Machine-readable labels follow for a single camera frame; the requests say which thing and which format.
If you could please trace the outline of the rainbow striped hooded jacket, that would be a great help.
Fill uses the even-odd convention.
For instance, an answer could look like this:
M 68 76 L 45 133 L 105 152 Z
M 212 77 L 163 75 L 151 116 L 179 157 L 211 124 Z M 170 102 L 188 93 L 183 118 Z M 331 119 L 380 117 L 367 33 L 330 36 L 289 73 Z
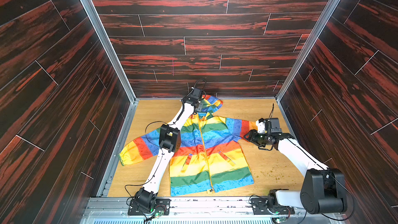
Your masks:
M 255 122 L 214 116 L 223 102 L 207 95 L 202 109 L 180 132 L 181 146 L 170 162 L 171 196 L 216 193 L 254 184 L 239 141 Z

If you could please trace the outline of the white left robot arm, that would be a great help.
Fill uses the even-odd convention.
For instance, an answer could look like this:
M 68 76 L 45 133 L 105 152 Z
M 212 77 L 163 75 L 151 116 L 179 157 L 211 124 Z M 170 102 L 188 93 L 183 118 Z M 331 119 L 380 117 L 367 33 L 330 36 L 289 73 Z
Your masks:
M 192 114 L 201 109 L 201 100 L 195 100 L 192 96 L 181 102 L 182 107 L 176 116 L 160 127 L 157 159 L 147 180 L 140 185 L 141 188 L 132 197 L 133 206 L 136 206 L 143 215 L 149 215 L 155 210 L 161 180 L 167 165 L 181 145 L 182 127 Z

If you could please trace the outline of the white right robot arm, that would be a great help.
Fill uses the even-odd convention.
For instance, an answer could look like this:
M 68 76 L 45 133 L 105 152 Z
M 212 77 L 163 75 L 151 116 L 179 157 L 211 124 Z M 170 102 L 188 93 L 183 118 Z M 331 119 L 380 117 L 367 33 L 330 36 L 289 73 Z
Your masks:
M 250 130 L 244 139 L 264 150 L 271 145 L 285 155 L 304 176 L 300 191 L 271 190 L 267 196 L 267 210 L 273 214 L 285 214 L 292 208 L 302 208 L 308 214 L 345 213 L 348 208 L 345 176 L 338 169 L 331 169 L 307 152 L 289 133 Z

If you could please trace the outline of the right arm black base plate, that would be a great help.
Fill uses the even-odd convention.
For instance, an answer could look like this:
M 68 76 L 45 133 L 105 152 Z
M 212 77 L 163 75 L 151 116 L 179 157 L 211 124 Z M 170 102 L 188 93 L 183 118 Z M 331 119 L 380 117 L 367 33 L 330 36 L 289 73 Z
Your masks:
M 295 210 L 289 206 L 268 203 L 268 198 L 252 195 L 248 200 L 254 215 L 292 215 Z

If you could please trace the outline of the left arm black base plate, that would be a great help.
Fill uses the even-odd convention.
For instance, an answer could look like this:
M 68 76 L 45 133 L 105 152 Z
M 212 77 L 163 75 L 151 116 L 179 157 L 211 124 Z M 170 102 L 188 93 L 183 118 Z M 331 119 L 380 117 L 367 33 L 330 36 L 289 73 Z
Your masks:
M 161 217 L 167 216 L 170 213 L 171 199 L 156 198 L 148 207 L 139 204 L 134 199 L 128 200 L 128 216 L 147 216 L 147 217 Z

